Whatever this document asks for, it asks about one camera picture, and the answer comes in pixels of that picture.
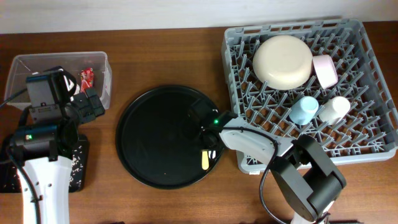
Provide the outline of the round black tray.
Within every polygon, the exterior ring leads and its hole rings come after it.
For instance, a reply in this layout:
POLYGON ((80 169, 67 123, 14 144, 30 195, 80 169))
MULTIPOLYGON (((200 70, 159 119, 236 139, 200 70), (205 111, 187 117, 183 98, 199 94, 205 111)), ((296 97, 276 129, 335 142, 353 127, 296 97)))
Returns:
POLYGON ((198 99, 218 110, 205 94, 181 85, 153 88, 124 110, 116 129, 116 151, 136 180, 157 189, 180 189, 202 180, 216 167, 223 147, 215 159, 209 159, 208 170, 201 168, 202 151, 195 150, 198 125, 188 110, 198 99))

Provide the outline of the pink bowl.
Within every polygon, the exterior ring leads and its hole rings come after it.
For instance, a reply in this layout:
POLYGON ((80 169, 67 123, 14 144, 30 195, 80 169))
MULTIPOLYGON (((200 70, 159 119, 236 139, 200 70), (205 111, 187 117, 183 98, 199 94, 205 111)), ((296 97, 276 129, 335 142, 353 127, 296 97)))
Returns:
POLYGON ((338 75, 333 60, 329 55, 313 57, 313 67, 320 86, 327 89, 338 82, 338 75))

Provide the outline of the white cup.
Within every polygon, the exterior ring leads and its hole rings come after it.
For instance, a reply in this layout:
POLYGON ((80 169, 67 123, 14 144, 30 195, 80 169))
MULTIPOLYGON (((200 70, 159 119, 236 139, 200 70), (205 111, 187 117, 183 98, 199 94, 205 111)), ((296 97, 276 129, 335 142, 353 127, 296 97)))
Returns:
POLYGON ((348 99, 343 96, 336 96, 324 104, 324 109, 319 113, 318 117, 322 122, 334 125, 343 119, 350 108, 351 105, 348 99))

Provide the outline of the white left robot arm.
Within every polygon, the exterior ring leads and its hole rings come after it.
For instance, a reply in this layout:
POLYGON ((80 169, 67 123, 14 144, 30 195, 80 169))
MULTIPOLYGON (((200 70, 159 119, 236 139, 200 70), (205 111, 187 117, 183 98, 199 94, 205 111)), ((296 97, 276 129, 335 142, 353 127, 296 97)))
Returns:
POLYGON ((71 96, 61 87, 29 87, 27 107, 6 152, 16 166, 24 223, 69 223, 73 165, 90 146, 78 126, 104 114, 94 88, 71 96))

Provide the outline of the beige plate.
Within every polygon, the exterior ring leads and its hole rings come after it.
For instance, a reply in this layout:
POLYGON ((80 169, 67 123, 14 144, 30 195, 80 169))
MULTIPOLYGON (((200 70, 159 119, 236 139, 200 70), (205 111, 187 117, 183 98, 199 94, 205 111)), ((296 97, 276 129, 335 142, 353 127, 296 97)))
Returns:
POLYGON ((312 72, 313 55, 308 45, 290 35, 271 37, 259 46, 252 60, 258 80, 275 90, 303 85, 312 72))

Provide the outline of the white plastic fork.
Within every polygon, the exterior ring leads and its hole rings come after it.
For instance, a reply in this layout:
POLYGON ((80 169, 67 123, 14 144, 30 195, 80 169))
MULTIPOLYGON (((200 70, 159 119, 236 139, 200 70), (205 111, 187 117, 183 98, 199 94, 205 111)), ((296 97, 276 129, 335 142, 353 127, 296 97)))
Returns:
POLYGON ((209 159, 215 159, 215 157, 216 157, 216 151, 208 151, 209 159))

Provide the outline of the red snack wrapper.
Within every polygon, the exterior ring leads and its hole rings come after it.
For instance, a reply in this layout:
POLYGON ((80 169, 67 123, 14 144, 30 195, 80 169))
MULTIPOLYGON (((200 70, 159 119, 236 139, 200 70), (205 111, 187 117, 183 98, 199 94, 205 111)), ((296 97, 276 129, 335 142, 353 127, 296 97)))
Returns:
POLYGON ((93 87, 94 84, 94 72, 92 68, 87 68, 80 72, 80 91, 85 92, 86 89, 93 87))

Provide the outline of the clear plastic waste bin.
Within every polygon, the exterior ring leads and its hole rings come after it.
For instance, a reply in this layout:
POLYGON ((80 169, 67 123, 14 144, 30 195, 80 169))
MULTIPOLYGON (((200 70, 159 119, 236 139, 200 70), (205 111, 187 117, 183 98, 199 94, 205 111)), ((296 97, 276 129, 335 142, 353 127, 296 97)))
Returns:
POLYGON ((95 88, 104 108, 111 104, 112 70, 105 52, 64 52, 52 54, 25 54, 14 57, 7 77, 4 99, 26 87, 26 77, 61 66, 80 83, 80 71, 92 68, 95 88))

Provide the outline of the light blue cup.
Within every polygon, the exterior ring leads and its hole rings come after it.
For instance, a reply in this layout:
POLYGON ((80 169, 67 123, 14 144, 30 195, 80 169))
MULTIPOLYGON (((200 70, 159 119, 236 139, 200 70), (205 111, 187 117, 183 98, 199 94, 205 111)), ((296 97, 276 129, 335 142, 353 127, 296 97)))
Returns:
POLYGON ((291 107, 289 118, 295 124, 306 125, 311 122, 318 107, 318 101, 314 97, 304 96, 291 107))

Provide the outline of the grey dishwasher rack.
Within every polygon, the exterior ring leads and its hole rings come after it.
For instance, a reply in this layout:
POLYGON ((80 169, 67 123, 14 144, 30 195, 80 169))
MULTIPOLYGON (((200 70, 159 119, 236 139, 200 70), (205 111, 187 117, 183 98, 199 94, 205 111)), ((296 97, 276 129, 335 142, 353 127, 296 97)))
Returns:
POLYGON ((221 48, 231 109, 245 122, 281 137, 315 138, 337 165, 385 161, 397 150, 397 109, 363 23, 356 19, 294 22, 229 28, 221 48), (329 55, 338 74, 336 85, 323 89, 316 76, 292 90, 274 90, 252 68, 256 50, 267 39, 291 35, 313 55, 329 55), (301 126, 290 121, 292 105, 304 96, 320 106, 342 96, 349 112, 334 125, 314 117, 301 126))

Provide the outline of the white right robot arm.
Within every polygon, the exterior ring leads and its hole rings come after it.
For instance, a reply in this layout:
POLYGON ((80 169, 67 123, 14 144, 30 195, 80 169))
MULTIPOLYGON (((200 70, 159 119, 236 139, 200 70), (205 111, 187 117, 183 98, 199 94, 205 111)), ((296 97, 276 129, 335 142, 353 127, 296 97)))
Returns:
POLYGON ((303 134, 297 139, 268 133, 226 111, 191 112, 204 145, 243 152, 265 165, 294 211, 292 223, 328 223, 329 209, 346 179, 321 145, 303 134))

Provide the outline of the yellow plastic knife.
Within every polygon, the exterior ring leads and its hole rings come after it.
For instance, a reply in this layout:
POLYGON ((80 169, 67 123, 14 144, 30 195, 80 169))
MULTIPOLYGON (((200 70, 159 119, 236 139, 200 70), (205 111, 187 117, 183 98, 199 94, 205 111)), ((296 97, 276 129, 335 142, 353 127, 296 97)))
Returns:
POLYGON ((208 170, 209 166, 210 166, 210 163, 209 163, 208 152, 202 151, 201 152, 201 168, 203 170, 208 170))

